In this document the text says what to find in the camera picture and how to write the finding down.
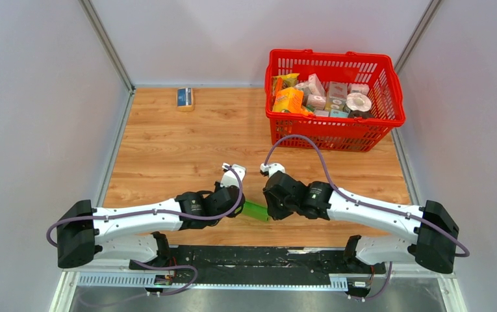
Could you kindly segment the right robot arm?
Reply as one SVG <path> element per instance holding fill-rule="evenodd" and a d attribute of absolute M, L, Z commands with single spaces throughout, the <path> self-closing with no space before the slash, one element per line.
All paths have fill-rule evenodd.
<path fill-rule="evenodd" d="M 271 175 L 262 191 L 274 220 L 297 214 L 387 232 L 384 237 L 349 238 L 343 263 L 352 272 L 385 262 L 416 263 L 441 274 L 453 272 L 459 226 L 439 202 L 428 200 L 423 206 L 388 203 L 343 188 L 335 190 L 321 181 L 304 185 L 283 172 Z"/>

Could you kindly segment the green paper box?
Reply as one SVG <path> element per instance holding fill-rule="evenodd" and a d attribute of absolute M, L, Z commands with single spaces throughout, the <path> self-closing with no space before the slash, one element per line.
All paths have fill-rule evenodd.
<path fill-rule="evenodd" d="M 254 203 L 252 201 L 246 200 L 243 205 L 242 214 L 246 215 L 250 218 L 254 218 L 256 220 L 262 222 L 269 221 L 268 209 L 267 207 L 260 205 L 258 203 Z"/>

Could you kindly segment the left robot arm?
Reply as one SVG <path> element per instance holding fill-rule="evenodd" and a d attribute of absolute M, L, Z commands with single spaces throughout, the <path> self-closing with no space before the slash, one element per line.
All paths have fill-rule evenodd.
<path fill-rule="evenodd" d="M 223 217 L 234 218 L 245 196 L 234 185 L 215 184 L 213 191 L 185 192 L 168 200 L 121 209 L 93 207 L 90 200 L 76 202 L 59 219 L 54 230 L 59 268 L 77 268 L 93 260 L 127 259 L 157 270 L 171 261 L 165 231 L 203 229 Z"/>

